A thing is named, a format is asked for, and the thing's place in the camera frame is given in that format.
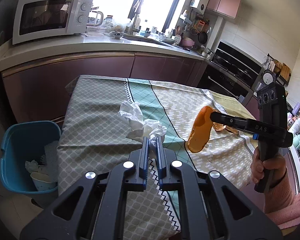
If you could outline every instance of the paper cup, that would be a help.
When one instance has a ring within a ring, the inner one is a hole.
[[[50,177],[38,172],[32,172],[30,174],[32,181],[38,191],[50,190],[56,187],[57,183],[52,182]]]

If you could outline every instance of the kitchen sink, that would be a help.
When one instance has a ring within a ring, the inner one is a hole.
[[[148,38],[143,38],[143,37],[137,37],[137,36],[123,36],[123,39],[129,40],[129,41],[142,41],[142,42],[147,42],[147,43],[153,43],[153,44],[157,44],[157,45],[162,45],[162,46],[167,46],[169,47],[168,44],[165,44],[163,42],[159,42],[159,41],[155,41],[152,39],[148,39]]]

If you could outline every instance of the faucet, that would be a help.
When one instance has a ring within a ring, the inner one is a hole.
[[[133,34],[134,32],[137,32],[137,33],[138,33],[138,32],[140,31],[140,29],[135,29],[135,28],[134,28],[134,25],[135,25],[135,23],[136,23],[136,20],[137,20],[137,18],[138,18],[138,15],[139,15],[140,12],[141,12],[141,6],[142,6],[142,4],[143,4],[143,1],[144,1],[144,0],[138,0],[138,1],[136,2],[136,4],[133,6],[133,8],[135,9],[135,11],[134,11],[135,15],[134,15],[133,23],[132,23],[131,26],[129,27],[128,34]]]

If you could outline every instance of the pink container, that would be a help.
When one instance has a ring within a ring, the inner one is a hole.
[[[192,47],[193,45],[194,45],[194,41],[186,41],[186,40],[181,41],[181,46]]]

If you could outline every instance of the blue trash can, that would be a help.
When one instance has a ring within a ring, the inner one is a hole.
[[[42,208],[58,197],[58,187],[37,191],[25,168],[26,161],[36,160],[44,155],[44,146],[58,141],[59,126],[51,121],[25,122],[12,125],[5,132],[1,144],[3,157],[0,159],[0,179],[10,191],[33,198]]]

